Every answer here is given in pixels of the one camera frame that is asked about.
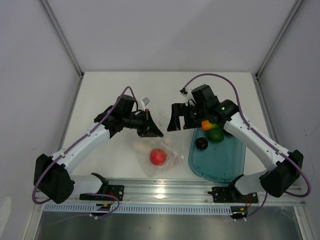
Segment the red tomato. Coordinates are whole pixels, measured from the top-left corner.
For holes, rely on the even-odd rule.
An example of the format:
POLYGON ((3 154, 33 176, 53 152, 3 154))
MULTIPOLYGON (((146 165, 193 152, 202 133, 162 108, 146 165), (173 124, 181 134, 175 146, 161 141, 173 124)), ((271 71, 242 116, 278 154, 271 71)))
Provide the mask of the red tomato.
POLYGON ((167 160, 167 154, 161 148, 154 148, 149 154, 149 159, 153 165, 162 166, 167 160))

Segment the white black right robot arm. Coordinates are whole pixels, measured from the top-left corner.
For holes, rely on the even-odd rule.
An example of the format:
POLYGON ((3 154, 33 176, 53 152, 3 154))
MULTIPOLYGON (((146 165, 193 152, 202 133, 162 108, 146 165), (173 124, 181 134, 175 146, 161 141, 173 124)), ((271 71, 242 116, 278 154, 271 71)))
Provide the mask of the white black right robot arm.
POLYGON ((289 151, 256 130, 233 101, 220 102, 206 84, 193 89, 190 94, 191 103, 171 105, 169 132, 196 129, 203 121, 209 121, 240 140, 265 167, 265 171, 240 175, 230 183, 228 196, 232 201, 239 202, 247 194, 261 191, 279 198, 301 176, 302 153, 289 151))

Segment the white eggplant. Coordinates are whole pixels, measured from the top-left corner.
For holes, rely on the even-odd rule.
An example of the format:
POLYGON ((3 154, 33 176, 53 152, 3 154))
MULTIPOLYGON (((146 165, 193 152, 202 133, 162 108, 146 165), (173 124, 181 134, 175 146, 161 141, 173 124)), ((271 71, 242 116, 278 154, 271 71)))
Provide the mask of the white eggplant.
POLYGON ((149 144, 145 144, 143 142, 134 142, 132 147, 136 153, 141 155, 149 155, 153 149, 149 144))

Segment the clear zip top bag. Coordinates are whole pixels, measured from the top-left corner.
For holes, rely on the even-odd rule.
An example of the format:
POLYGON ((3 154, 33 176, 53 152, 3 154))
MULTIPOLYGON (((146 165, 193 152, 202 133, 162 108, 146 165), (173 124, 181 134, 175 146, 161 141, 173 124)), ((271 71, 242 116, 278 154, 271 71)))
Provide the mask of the clear zip top bag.
POLYGON ((181 133, 167 131, 169 119, 162 113, 154 122, 163 137, 136 137, 131 143, 139 167, 149 178, 168 172, 184 160, 181 133))

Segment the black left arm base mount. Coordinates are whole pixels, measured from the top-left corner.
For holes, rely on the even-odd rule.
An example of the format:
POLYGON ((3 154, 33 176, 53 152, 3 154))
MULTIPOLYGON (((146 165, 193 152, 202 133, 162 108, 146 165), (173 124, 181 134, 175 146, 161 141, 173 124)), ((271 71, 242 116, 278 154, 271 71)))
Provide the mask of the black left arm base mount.
POLYGON ((105 177, 94 172, 80 186, 84 187, 79 194, 82 201, 115 201, 111 196, 122 201, 125 193, 124 185, 110 184, 105 177))

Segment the orange fruit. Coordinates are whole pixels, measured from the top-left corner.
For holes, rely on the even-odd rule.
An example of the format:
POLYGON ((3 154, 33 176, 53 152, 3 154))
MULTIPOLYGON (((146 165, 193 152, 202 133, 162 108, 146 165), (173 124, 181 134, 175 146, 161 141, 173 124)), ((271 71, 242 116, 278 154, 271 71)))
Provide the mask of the orange fruit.
POLYGON ((201 122, 201 129, 203 131, 210 131, 213 129, 219 129, 219 126, 217 124, 209 122, 208 120, 204 120, 201 122))

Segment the dark red apple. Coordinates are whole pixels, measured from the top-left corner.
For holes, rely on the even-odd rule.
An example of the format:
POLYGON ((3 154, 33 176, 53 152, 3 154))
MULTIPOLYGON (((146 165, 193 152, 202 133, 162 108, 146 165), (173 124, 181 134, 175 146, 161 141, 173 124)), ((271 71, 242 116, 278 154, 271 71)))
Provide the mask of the dark red apple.
POLYGON ((229 132, 227 132, 227 131, 225 131, 224 133, 225 133, 225 135, 228 136, 229 138, 234 137, 231 133, 229 133, 229 132))

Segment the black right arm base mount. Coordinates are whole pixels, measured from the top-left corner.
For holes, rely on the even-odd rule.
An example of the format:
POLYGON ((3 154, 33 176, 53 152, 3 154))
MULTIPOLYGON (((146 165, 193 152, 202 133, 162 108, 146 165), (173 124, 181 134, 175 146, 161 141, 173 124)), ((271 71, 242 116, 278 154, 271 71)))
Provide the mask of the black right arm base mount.
POLYGON ((207 194, 212 196, 214 203, 257 204, 259 202, 258 194, 256 192, 243 195, 236 189, 228 186, 214 186, 207 194))

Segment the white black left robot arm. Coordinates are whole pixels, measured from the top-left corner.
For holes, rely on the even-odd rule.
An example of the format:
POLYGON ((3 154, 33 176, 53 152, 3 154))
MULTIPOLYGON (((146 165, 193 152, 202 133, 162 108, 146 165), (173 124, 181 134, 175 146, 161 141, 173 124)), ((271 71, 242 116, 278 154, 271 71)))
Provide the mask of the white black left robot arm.
POLYGON ((61 204, 72 195, 81 200, 110 200, 109 182, 98 173, 73 175, 75 168, 98 146, 109 141, 124 128, 134 129, 141 138, 162 138, 148 109, 133 110, 137 100, 121 95, 114 105, 98 114, 87 130, 70 146, 50 156, 41 154, 35 163, 34 190, 61 204))

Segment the dark purple plum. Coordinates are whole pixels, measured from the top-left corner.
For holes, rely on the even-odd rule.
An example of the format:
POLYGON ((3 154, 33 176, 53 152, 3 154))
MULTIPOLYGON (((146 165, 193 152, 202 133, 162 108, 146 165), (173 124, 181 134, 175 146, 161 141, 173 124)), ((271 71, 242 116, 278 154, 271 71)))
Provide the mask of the dark purple plum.
POLYGON ((204 151, 208 148, 209 143, 208 140, 205 137, 199 137, 195 141, 195 146, 198 150, 204 151))

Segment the green lime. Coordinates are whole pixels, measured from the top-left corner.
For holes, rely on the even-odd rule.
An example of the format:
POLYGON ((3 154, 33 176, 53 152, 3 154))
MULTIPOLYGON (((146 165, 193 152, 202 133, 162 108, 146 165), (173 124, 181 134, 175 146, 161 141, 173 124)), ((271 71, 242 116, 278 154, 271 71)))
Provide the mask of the green lime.
POLYGON ((205 132, 206 138, 214 143, 220 143, 224 140, 223 132, 219 128, 212 128, 205 132))

